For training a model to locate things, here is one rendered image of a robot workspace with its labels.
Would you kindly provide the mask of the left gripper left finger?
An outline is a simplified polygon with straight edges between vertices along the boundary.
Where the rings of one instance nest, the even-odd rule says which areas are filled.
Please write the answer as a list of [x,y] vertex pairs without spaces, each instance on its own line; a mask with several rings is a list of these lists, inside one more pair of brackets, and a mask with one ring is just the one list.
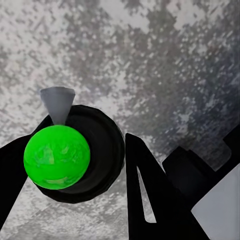
[[25,135],[0,148],[0,230],[29,177],[24,152],[30,139]]

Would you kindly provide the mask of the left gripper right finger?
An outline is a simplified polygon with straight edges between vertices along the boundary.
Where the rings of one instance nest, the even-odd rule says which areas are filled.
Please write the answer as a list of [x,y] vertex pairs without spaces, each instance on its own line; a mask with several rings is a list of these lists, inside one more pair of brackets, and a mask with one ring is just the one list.
[[[210,240],[144,140],[125,136],[129,240]],[[137,167],[156,223],[145,220]]]

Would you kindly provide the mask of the insectifuge atomizer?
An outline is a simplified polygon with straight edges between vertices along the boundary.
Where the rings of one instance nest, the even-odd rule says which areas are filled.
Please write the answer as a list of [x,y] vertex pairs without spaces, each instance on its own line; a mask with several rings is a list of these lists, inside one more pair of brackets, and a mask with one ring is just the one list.
[[41,192],[60,203],[78,204],[105,193],[120,175],[125,139],[99,108],[77,104],[74,89],[40,92],[49,115],[25,147],[25,170]]

